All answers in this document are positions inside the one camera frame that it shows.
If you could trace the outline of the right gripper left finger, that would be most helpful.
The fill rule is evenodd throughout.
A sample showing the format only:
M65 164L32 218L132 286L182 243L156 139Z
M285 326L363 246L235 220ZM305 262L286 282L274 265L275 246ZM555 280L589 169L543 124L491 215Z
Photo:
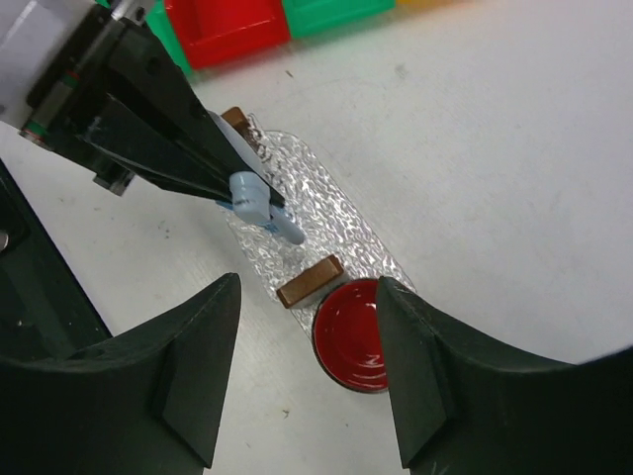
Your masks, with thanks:
M228 273L72 356L1 360L5 474L200 474L210 468L241 306Z

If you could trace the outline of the red cup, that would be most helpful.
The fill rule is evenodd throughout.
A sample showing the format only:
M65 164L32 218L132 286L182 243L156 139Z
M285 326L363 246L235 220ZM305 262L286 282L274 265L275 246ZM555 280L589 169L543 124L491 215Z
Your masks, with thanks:
M377 322L378 280L356 279L323 298L311 328L320 367L347 390L377 394L388 378Z

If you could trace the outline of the white toothbrush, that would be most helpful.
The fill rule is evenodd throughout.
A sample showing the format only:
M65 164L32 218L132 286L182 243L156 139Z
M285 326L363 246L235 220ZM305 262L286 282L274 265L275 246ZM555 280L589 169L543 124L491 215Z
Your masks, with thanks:
M229 178L231 201L235 214L245 223L271 221L278 229L277 234L293 245L304 243L304 232L271 203L271 189L257 174L248 171L234 173Z

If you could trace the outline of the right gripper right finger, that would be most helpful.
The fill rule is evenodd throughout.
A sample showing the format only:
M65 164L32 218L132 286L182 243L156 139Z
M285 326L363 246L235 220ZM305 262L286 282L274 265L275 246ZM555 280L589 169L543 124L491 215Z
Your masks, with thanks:
M412 474L628 474L632 352L570 364L516 348L383 277L377 318Z

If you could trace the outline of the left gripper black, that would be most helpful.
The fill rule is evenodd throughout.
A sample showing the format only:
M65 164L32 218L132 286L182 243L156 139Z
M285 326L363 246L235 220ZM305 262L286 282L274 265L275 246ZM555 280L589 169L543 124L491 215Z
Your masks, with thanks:
M72 6L74 17L28 91L20 136L93 171L117 196L136 174L163 190L228 202L233 173L221 153L229 145L159 39L140 27L148 3L58 5ZM104 63L107 101L95 113L88 94L104 88ZM96 115L82 133L71 118L79 112Z

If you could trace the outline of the white toothpaste tube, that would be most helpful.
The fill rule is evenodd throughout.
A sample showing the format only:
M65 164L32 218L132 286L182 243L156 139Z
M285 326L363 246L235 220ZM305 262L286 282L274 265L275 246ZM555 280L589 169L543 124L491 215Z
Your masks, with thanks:
M229 172L249 171L264 178L263 163L251 144L222 116L213 111L208 114L229 145L230 152L221 153Z

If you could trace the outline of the clear glass tray wooden handles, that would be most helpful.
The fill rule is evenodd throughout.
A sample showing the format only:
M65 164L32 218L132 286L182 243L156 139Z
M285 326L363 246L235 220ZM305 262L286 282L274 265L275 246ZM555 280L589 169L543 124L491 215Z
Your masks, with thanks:
M334 256L351 279L391 276L403 269L310 148L297 137L258 129L253 117L231 108L220 115L259 155L264 181L284 195L283 211L304 232L301 245L243 222L226 211L229 228L272 299L278 290Z

